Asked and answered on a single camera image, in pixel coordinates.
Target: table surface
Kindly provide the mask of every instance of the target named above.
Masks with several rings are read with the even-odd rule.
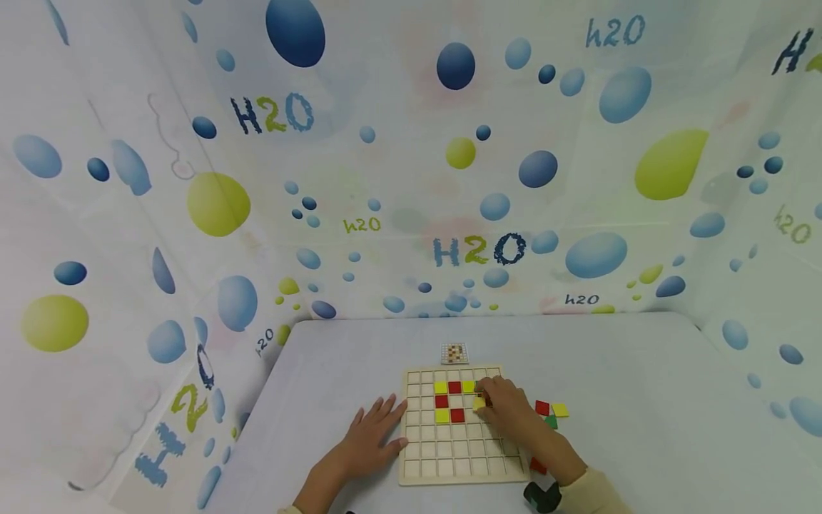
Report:
[[[401,393],[406,368],[464,342],[536,399],[637,514],[817,512],[820,470],[744,374],[675,313],[301,322],[274,367],[208,512],[290,504],[361,405]],[[398,468],[353,484],[332,512],[532,512],[525,483],[400,487]]]

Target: blue bubble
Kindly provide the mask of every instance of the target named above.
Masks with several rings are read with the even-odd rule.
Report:
[[[628,255],[628,243],[613,232],[586,236],[568,250],[566,267],[581,279],[593,279],[616,270]]]
[[[223,68],[226,72],[233,72],[234,66],[236,65],[234,56],[226,49],[217,50],[217,63],[219,67]]]
[[[254,320],[257,295],[254,284],[241,275],[222,279],[217,287],[217,313],[232,331],[242,332]]]
[[[782,171],[783,161],[782,157],[774,155],[765,161],[765,171],[774,175]]]
[[[111,176],[109,167],[106,166],[102,159],[98,159],[97,157],[92,157],[89,159],[89,161],[85,163],[85,168],[89,170],[89,175],[91,175],[92,178],[99,180],[100,182],[109,180],[109,177]]]
[[[337,309],[328,302],[317,300],[312,302],[311,309],[314,313],[323,319],[333,319],[337,315]]]
[[[764,178],[754,178],[748,186],[748,189],[755,195],[760,195],[763,192],[768,191],[768,181]]]
[[[550,151],[532,152],[520,163],[520,182],[527,188],[541,188],[556,176],[558,165]]]
[[[754,174],[754,167],[753,166],[740,166],[737,170],[737,177],[739,178],[750,178]]]
[[[811,398],[800,396],[791,400],[788,408],[799,428],[812,436],[822,438],[822,405]]]
[[[154,275],[157,287],[164,293],[174,294],[177,291],[169,265],[165,263],[165,258],[159,248],[155,248],[154,255],[151,257],[151,274]]]
[[[706,212],[690,224],[690,235],[695,238],[712,238],[725,230],[725,218],[718,212]]]
[[[192,128],[197,136],[203,139],[214,139],[217,137],[217,127],[205,116],[195,116],[192,120]]]
[[[268,39],[296,67],[311,67],[326,51],[326,28],[309,0],[271,0],[266,9]]]
[[[729,319],[722,324],[722,337],[735,350],[748,347],[748,331],[737,320]]]
[[[208,501],[211,499],[211,494],[214,492],[214,488],[217,487],[217,482],[219,482],[219,477],[222,474],[223,471],[218,465],[208,470],[208,473],[205,474],[203,481],[200,483],[200,490],[197,492],[196,505],[198,509],[203,510],[206,508]]]
[[[479,214],[483,215],[486,220],[498,221],[506,217],[510,208],[511,202],[506,195],[493,192],[483,198],[482,203],[479,204]]]
[[[405,302],[396,296],[386,296],[382,299],[382,305],[394,314],[399,314],[405,310]]]
[[[309,270],[315,270],[320,267],[320,256],[308,248],[300,248],[297,250],[297,260]]]
[[[565,96],[574,96],[582,91],[585,83],[585,72],[581,67],[568,70],[560,79],[560,92]]]
[[[445,306],[450,311],[461,313],[468,306],[468,300],[458,294],[449,294],[445,301]]]
[[[461,90],[473,79],[477,69],[471,49],[462,43],[448,43],[436,60],[436,75],[450,90]]]
[[[160,364],[172,363],[186,351],[186,337],[182,327],[172,319],[160,323],[146,341],[149,355]]]
[[[776,416],[777,418],[780,418],[780,419],[785,419],[785,418],[787,418],[787,411],[785,410],[785,408],[784,408],[784,407],[782,407],[782,406],[781,406],[780,404],[778,404],[777,402],[772,401],[772,402],[770,403],[770,409],[771,409],[771,414],[773,414],[773,415],[774,415],[774,416]]]
[[[788,364],[802,364],[805,356],[794,345],[779,346],[779,356]]]
[[[185,12],[181,12],[180,14],[182,15],[182,26],[185,27],[188,37],[192,38],[192,42],[196,43],[197,27],[194,25],[194,20]]]
[[[488,125],[480,125],[477,127],[477,139],[486,141],[491,137],[491,128]]]
[[[546,64],[545,66],[539,68],[539,73],[537,74],[537,79],[539,80],[540,84],[548,84],[554,77],[556,76],[556,68],[554,68],[551,64]]]
[[[531,251],[534,253],[551,253],[560,243],[559,236],[553,230],[546,230],[537,235],[531,242]]]
[[[508,271],[502,268],[488,270],[485,272],[485,275],[483,275],[483,283],[488,287],[502,287],[508,283]]]
[[[760,136],[760,148],[762,150],[771,150],[773,148],[776,148],[776,145],[779,144],[779,139],[780,137],[777,132],[766,132],[765,134],[762,134]]]
[[[141,197],[151,189],[151,180],[149,179],[149,170],[145,166],[145,162],[133,148],[131,148],[125,141],[115,139],[111,141],[113,150],[114,171],[117,176],[132,189],[132,194],[135,197]]]
[[[12,149],[20,164],[35,177],[54,178],[62,171],[62,160],[57,149],[40,136],[17,136]]]
[[[531,43],[526,38],[517,38],[508,43],[506,64],[512,70],[519,70],[531,59]]]
[[[636,116],[651,95],[651,74],[643,67],[615,73],[599,96],[599,113],[609,123],[623,123]]]
[[[88,274],[85,266],[75,261],[65,261],[54,267],[54,278],[63,285],[80,284]]]
[[[200,344],[205,348],[206,342],[208,341],[208,325],[206,325],[206,320],[195,316],[194,328],[197,330],[197,339],[200,340]]]
[[[368,125],[362,126],[360,127],[360,139],[363,140],[363,143],[370,145],[376,139],[376,132]]]

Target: dark blue bubble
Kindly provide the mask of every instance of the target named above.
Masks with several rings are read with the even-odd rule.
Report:
[[[539,74],[537,74],[537,78],[539,79],[540,84],[548,84],[554,77],[556,76],[556,68],[552,64],[546,64],[545,66],[539,68]]]
[[[527,188],[541,188],[556,176],[558,165],[550,151],[532,152],[520,163],[520,182]]]
[[[109,177],[111,176],[109,167],[106,166],[102,159],[97,157],[92,157],[89,159],[89,161],[85,163],[85,168],[89,170],[89,174],[95,180],[99,180],[100,182],[109,180]]]
[[[54,278],[63,285],[80,284],[88,274],[85,266],[75,261],[65,261],[54,267]]]
[[[491,137],[491,128],[488,125],[480,125],[477,127],[477,139],[486,141]]]
[[[197,136],[203,139],[214,139],[217,137],[217,127],[205,116],[197,116],[192,120],[192,128]]]
[[[471,49],[462,43],[448,43],[436,60],[436,75],[450,90],[461,90],[473,79],[477,69]]]
[[[311,309],[314,313],[323,319],[332,319],[337,315],[337,309],[333,305],[321,300],[312,302]]]
[[[326,28],[309,0],[271,0],[266,9],[268,39],[296,67],[311,67],[326,51]]]

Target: yellow tile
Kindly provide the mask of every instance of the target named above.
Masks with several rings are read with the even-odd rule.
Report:
[[[451,417],[448,415],[448,409],[435,410],[434,419],[437,423],[450,423]]]
[[[557,418],[568,417],[568,407],[565,407],[564,403],[552,403],[551,407],[554,409],[554,415]]]

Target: light blue bubble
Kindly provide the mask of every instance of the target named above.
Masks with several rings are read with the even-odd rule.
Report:
[[[217,63],[219,67],[223,68],[226,72],[233,72],[234,66],[236,66],[234,56],[226,49],[217,50]]]
[[[208,501],[211,499],[211,494],[214,492],[214,488],[217,487],[217,482],[219,482],[219,477],[222,474],[223,471],[218,465],[208,470],[208,473],[205,474],[203,481],[200,483],[200,490],[197,492],[195,501],[198,509],[203,510],[206,508]]]
[[[311,309],[314,313],[323,319],[333,319],[337,315],[337,309],[328,302],[317,300],[312,302]]]
[[[779,346],[779,356],[788,364],[798,365],[805,360],[805,356],[794,345]]]
[[[54,267],[54,278],[63,285],[80,284],[88,274],[85,266],[76,261],[65,261]]]
[[[748,373],[748,383],[754,389],[759,389],[762,387],[762,380],[756,373]]]
[[[651,74],[643,67],[615,73],[599,96],[599,113],[609,123],[623,123],[636,116],[651,95]]]
[[[149,170],[145,166],[145,162],[133,148],[131,148],[125,141],[115,139],[111,141],[113,150],[114,171],[117,176],[132,189],[132,194],[135,197],[141,197],[151,189],[151,181],[149,179]]]
[[[695,238],[712,238],[725,230],[725,218],[718,212],[706,212],[690,224],[690,235]]]
[[[154,255],[151,257],[151,273],[154,276],[155,284],[166,294],[174,294],[177,286],[174,284],[174,277],[171,276],[169,265],[165,263],[163,253],[159,248],[155,248]]]
[[[234,275],[218,283],[217,313],[229,330],[245,331],[256,316],[256,308],[256,289],[248,278]]]
[[[760,195],[763,192],[768,191],[768,181],[764,178],[754,178],[748,186],[748,189],[755,195]]]
[[[507,284],[508,278],[508,271],[502,268],[494,268],[485,272],[483,283],[488,287],[497,288]]]
[[[482,203],[479,204],[479,213],[486,220],[499,221],[506,217],[510,208],[511,202],[506,195],[493,192],[483,198]]]
[[[531,251],[538,254],[551,253],[556,250],[560,238],[553,230],[541,232],[531,242]]]
[[[663,280],[657,288],[657,298],[668,298],[670,296],[677,296],[685,290],[685,281],[680,276],[669,276]]]
[[[574,96],[582,91],[585,83],[585,72],[581,67],[568,70],[560,79],[560,92],[565,96]]]
[[[477,63],[471,49],[462,43],[448,43],[436,59],[436,75],[450,90],[461,90],[473,79]]]
[[[271,0],[266,31],[274,50],[296,67],[311,67],[326,51],[326,28],[309,0]]]
[[[376,132],[372,127],[368,125],[364,125],[360,127],[360,139],[363,140],[363,143],[372,144],[376,139]]]
[[[148,336],[149,355],[160,364],[172,363],[186,351],[182,327],[172,319],[160,323]]]
[[[791,410],[791,416],[799,428],[812,436],[822,438],[822,405],[811,398],[798,396],[791,400],[788,409]]]
[[[405,302],[396,296],[386,296],[382,299],[382,305],[394,314],[399,314],[405,310]]]
[[[297,260],[309,270],[315,270],[320,267],[321,264],[320,256],[308,248],[300,248],[297,250]]]
[[[62,171],[62,160],[57,149],[40,136],[23,134],[12,143],[14,156],[35,177],[54,178]]]
[[[512,70],[522,69],[531,59],[531,43],[526,38],[517,38],[508,43],[506,64]]]
[[[556,177],[558,166],[550,151],[532,152],[520,163],[520,182],[527,188],[541,188]]]
[[[735,350],[748,347],[748,331],[737,320],[729,319],[722,324],[722,337]]]
[[[613,232],[597,232],[570,247],[566,267],[581,279],[593,279],[616,270],[628,255],[628,243]]]

